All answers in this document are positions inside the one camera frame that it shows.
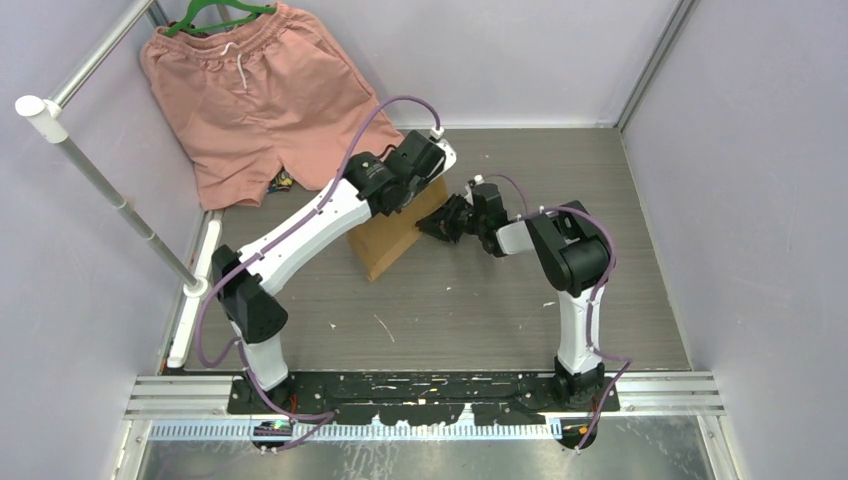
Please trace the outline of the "pink shorts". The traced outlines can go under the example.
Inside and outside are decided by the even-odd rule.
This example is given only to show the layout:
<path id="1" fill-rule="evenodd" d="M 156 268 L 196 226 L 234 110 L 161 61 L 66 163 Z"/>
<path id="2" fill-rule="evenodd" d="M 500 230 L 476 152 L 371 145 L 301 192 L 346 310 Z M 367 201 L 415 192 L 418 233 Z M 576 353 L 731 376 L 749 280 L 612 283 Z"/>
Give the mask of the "pink shorts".
<path id="1" fill-rule="evenodd" d="M 205 210 L 257 207 L 283 173 L 320 190 L 347 150 L 379 154 L 402 141 L 320 20 L 282 3 L 207 37 L 158 28 L 140 64 Z"/>

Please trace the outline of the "brown cardboard box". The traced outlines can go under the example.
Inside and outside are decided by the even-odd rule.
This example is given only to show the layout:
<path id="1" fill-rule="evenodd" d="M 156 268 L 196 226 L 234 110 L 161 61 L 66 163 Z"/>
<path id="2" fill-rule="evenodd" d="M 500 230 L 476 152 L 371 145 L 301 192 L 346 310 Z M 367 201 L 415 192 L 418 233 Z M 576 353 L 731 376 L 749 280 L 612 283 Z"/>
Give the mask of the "brown cardboard box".
<path id="1" fill-rule="evenodd" d="M 439 177 L 428 185 L 402 212 L 378 214 L 347 233 L 352 251 L 374 282 L 421 236 L 416 223 L 434 213 L 448 200 L 447 185 Z"/>

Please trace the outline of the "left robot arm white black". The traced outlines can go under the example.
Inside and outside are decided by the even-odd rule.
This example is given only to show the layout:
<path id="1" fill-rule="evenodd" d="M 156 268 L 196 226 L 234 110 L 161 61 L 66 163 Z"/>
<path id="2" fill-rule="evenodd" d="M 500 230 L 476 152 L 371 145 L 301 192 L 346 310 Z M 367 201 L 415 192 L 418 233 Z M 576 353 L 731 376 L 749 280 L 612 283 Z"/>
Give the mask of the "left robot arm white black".
<path id="1" fill-rule="evenodd" d="M 411 132 L 383 156 L 351 156 L 340 178 L 332 179 L 271 232 L 238 250 L 217 248 L 212 273 L 222 286 L 215 298 L 242 342 L 256 382 L 252 398 L 257 405 L 277 413 L 292 397 L 281 341 L 289 315 L 277 294 L 301 267 L 348 231 L 375 216 L 408 209 L 456 161 L 447 140 Z"/>

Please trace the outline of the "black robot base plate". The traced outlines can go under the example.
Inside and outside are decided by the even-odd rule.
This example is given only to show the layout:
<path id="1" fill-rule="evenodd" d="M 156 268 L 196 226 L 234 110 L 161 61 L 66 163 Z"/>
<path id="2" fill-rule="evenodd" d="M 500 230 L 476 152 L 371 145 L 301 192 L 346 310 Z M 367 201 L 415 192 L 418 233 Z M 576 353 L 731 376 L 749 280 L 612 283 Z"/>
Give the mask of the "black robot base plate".
<path id="1" fill-rule="evenodd" d="M 306 424 L 316 433 L 328 424 L 411 426 L 470 421 L 484 425 L 553 423 L 562 428 L 557 441 L 568 449 L 586 449 L 597 437 L 599 415 L 620 409 L 610 377 L 594 394 L 558 401 L 550 381 L 555 372 L 517 371 L 328 371 L 292 372 L 268 393 L 249 375 L 233 378 L 226 411 L 252 420 L 283 420 Z M 252 441 L 262 449 L 284 450 L 303 442 Z"/>

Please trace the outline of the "green clothes hanger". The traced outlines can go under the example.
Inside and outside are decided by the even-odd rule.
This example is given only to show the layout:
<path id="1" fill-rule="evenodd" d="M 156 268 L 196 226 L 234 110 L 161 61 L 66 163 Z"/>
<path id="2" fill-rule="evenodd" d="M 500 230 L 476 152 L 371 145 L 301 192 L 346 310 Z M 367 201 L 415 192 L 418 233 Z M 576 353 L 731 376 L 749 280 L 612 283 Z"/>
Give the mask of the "green clothes hanger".
<path id="1" fill-rule="evenodd" d="M 193 0 L 184 16 L 168 26 L 162 34 L 199 34 L 230 30 L 276 12 L 273 4 L 250 4 L 236 0 Z"/>

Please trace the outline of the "slotted aluminium rail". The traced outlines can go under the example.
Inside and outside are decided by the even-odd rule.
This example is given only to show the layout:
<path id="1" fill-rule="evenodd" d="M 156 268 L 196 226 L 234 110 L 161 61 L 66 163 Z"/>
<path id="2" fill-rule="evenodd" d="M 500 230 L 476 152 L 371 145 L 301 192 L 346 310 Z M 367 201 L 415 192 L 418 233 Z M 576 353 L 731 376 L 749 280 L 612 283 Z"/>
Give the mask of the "slotted aluminium rail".
<path id="1" fill-rule="evenodd" d="M 309 433 L 306 424 L 294 426 L 283 420 L 171 420 L 157 421 L 149 438 L 158 441 L 286 441 L 302 436 L 312 441 L 395 440 L 546 440 L 562 438 L 562 428 L 553 423 L 530 425 L 484 425 L 461 421 L 455 424 L 394 426 L 328 424 Z"/>

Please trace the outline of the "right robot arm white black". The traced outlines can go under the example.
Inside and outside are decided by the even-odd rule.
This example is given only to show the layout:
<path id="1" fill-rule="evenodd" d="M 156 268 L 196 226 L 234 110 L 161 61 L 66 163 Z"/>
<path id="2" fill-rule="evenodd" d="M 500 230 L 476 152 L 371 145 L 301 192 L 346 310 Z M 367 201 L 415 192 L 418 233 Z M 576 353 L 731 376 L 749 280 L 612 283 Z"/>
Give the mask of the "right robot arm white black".
<path id="1" fill-rule="evenodd" d="M 599 302 L 614 256 L 608 236 L 582 202 L 511 216 L 498 186 L 478 182 L 465 196 L 450 196 L 418 220 L 416 227 L 443 242 L 474 236 L 486 253 L 497 258 L 535 254 L 559 301 L 560 341 L 550 381 L 553 395 L 571 411 L 592 400 L 603 387 L 605 366 L 594 351 L 594 342 L 599 336 Z"/>

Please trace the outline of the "small colourful object under shorts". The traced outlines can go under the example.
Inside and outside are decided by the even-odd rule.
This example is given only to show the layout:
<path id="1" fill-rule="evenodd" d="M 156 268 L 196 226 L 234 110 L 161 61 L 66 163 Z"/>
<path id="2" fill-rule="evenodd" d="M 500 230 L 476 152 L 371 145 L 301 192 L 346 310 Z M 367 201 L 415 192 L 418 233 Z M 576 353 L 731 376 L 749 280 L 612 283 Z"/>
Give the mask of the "small colourful object under shorts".
<path id="1" fill-rule="evenodd" d="M 288 192 L 294 186 L 295 180 L 285 170 L 281 170 L 269 182 L 267 193 Z"/>

